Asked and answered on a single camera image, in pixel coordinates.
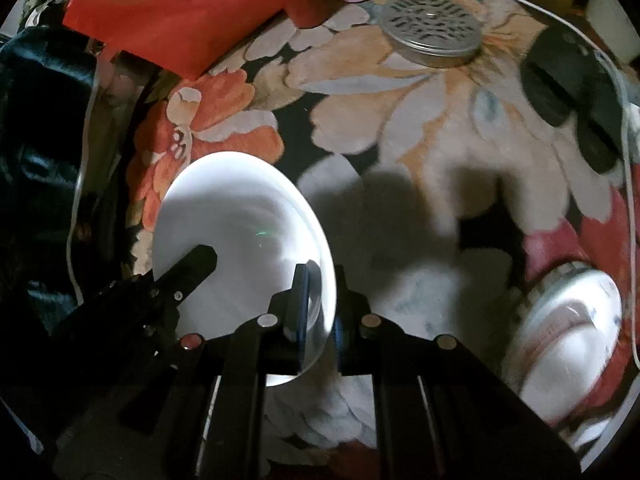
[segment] metal tin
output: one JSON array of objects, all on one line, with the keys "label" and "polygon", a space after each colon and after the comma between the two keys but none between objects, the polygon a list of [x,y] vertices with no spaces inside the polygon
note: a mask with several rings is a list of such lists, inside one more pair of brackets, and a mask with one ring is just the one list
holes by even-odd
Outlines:
[{"label": "metal tin", "polygon": [[478,20],[451,0],[391,0],[378,25],[403,57],[438,68],[466,63],[482,45]]}]

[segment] floral pattern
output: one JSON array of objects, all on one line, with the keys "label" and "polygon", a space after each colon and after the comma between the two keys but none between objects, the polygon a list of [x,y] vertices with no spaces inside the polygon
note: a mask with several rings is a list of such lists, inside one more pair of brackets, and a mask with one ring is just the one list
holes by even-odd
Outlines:
[{"label": "floral pattern", "polygon": [[[575,118],[553,128],[529,105],[518,64],[543,25],[518,4],[455,0],[481,22],[484,43],[472,62],[443,70],[393,52],[376,25],[386,1],[347,5],[311,30],[279,18],[197,81],[154,89],[126,175],[129,272],[151,267],[158,209],[188,164],[251,153],[298,186],[374,312],[414,335],[453,333],[496,368],[508,342],[504,305],[550,268],[589,262],[628,294],[620,167],[595,173]],[[623,388],[629,317],[575,420]],[[333,359],[329,342],[311,370],[268,390],[264,474],[270,463],[374,474],[370,380],[338,376]],[[306,446],[292,444],[300,439]],[[290,478],[283,471],[271,477]]]}]

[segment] red bag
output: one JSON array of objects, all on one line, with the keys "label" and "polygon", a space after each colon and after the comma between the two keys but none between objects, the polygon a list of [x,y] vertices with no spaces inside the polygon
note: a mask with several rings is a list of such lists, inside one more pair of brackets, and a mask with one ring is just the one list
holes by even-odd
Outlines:
[{"label": "red bag", "polygon": [[63,23],[195,80],[281,8],[278,0],[70,0]]}]

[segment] silver lid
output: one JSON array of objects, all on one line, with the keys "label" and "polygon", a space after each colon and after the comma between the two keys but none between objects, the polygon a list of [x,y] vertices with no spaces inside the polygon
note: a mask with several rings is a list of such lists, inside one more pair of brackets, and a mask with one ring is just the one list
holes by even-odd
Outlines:
[{"label": "silver lid", "polygon": [[478,20],[451,0],[391,0],[378,25],[399,43],[432,56],[469,56],[482,43]]}]

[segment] white cable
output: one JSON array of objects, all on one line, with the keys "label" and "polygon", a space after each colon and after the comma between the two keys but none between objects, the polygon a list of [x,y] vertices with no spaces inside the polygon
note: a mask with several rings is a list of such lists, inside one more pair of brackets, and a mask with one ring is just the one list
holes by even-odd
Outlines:
[{"label": "white cable", "polygon": [[633,183],[631,178],[631,160],[629,155],[628,139],[628,114],[630,104],[626,92],[625,79],[620,70],[618,70],[616,64],[613,63],[611,58],[607,56],[607,54],[593,41],[591,41],[591,39],[587,35],[585,35],[579,28],[575,27],[575,25],[569,23],[567,20],[564,20],[557,14],[552,13],[550,10],[546,10],[543,9],[543,7],[537,6],[536,4],[532,4],[529,0],[515,1],[523,4],[524,6],[530,7],[531,9],[535,9],[538,12],[542,12],[543,14],[546,14],[547,16],[552,17],[555,20],[558,20],[558,22],[562,23],[566,27],[569,27],[572,31],[578,34],[578,36],[580,36],[594,50],[596,59],[602,65],[604,70],[606,70],[607,74],[611,78],[614,87],[616,88],[618,101],[622,106],[620,142],[622,144],[622,161],[625,167],[626,207],[629,216],[629,275],[631,278],[629,302],[631,304],[631,341],[634,362],[638,370],[640,370],[640,358],[638,357],[638,346],[636,343],[636,214],[634,210]]}]

